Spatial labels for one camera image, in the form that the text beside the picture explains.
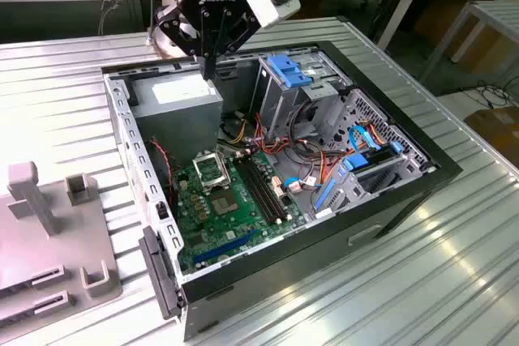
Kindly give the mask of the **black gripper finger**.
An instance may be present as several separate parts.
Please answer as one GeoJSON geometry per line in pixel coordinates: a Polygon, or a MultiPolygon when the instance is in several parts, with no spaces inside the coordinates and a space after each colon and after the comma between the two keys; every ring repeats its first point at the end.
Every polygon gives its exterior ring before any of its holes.
{"type": "Polygon", "coordinates": [[[250,8],[242,11],[224,9],[212,52],[208,55],[208,77],[214,76],[220,56],[236,52],[259,28],[250,8]]]}
{"type": "Polygon", "coordinates": [[[173,5],[155,13],[155,46],[163,58],[181,54],[193,57],[199,63],[204,80],[210,79],[210,53],[204,46],[204,35],[196,30],[182,12],[173,5]]]}

